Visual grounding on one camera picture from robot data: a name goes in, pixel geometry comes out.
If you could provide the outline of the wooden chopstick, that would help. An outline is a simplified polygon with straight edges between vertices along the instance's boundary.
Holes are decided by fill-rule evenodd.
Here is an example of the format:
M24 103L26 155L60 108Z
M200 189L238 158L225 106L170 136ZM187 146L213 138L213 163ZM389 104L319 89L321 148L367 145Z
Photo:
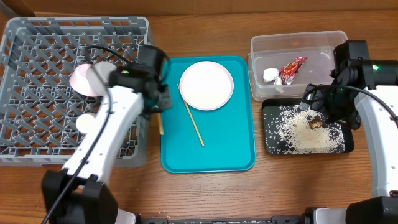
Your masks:
M177 88L178 88L178 91L180 92L180 86L179 86L179 84L177 84ZM182 100L183 100L184 105L185 105L185 107L186 107L187 113L189 114L189 117L190 117L190 119L191 119L191 121L192 121L193 127L195 128L195 131L196 131L196 133L197 133L197 136L198 136L198 138L199 138L199 140L200 140L201 146L202 146L202 147L205 147L205 144L204 144L203 139L202 139L202 136L201 136L201 134L200 134L200 132L199 132L199 130L198 130L198 127L197 127L197 124L196 124L196 122L195 122L195 119L194 119L194 117L193 117L193 115L192 115L192 112L190 111L190 107L188 106L187 102L186 102L183 98L182 98Z
M159 125L159 134L161 136L164 135L164 127L163 127L163 122L162 122L162 115L160 113L157 113L157 121Z

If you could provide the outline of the brown food scrap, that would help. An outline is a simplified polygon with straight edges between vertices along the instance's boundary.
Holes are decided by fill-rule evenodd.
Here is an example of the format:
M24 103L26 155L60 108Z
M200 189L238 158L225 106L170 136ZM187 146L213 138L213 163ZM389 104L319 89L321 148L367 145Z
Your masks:
M309 122L311 129L322 128L324 126L324 121L320 119L313 119Z

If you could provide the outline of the large white plate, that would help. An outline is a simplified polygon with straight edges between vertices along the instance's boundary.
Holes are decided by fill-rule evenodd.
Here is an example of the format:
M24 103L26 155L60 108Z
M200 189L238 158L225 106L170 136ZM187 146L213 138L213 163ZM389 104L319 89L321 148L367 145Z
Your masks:
M231 73L219 63L202 61L189 66L182 74L179 91L191 107L211 111L224 106L232 97Z

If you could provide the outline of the red snack wrapper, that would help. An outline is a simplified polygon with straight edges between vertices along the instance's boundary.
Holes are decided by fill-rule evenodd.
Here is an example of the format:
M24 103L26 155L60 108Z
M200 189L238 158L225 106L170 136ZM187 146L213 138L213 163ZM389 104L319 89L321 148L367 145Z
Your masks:
M279 72L282 82L291 85L295 80L301 66L307 61L308 57L296 57L292 62L283 66Z

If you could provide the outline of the grey bowl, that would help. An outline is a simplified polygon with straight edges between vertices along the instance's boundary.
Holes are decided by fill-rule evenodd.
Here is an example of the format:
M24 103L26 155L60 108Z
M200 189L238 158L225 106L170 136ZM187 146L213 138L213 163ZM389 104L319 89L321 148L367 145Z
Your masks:
M90 90L93 92L90 96L103 96L106 94L106 85L109 76L116 66L111 62L103 61L92 65L86 73Z

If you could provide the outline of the white cup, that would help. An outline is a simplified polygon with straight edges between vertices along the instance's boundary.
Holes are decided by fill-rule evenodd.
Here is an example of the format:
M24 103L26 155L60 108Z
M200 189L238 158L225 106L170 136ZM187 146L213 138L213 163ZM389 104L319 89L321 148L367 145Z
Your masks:
M88 132L93 128L94 123L94 113L83 113L79 115L79 117L77 117L75 125L79 132L83 134L88 134Z

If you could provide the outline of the white tissue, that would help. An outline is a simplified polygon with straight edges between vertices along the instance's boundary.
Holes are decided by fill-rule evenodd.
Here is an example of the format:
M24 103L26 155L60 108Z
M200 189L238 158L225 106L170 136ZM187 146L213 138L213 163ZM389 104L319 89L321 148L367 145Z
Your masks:
M263 71L262 77L266 83L274 81L277 77L279 77L279 70L276 68L267 68Z

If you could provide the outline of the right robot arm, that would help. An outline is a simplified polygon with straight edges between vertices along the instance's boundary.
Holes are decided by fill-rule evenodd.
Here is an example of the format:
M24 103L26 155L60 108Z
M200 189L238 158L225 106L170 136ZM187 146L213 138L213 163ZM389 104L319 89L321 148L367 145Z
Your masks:
M330 85L309 84L301 110L365 130L372 167L372 197L347 208L308 208L303 223L397 223L397 61L372 60L364 40L333 51Z

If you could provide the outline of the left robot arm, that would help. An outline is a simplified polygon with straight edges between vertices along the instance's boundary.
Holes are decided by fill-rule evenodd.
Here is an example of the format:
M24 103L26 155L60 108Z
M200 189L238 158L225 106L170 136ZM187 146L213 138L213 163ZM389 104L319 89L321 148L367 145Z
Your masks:
M90 85L103 91L94 124L64 163L42 179L47 214L43 223L137 223L122 210L108 188L116 154L137 117L150 118L171 108L162 67L169 61L158 47L145 45L136 61L111 71L91 64Z

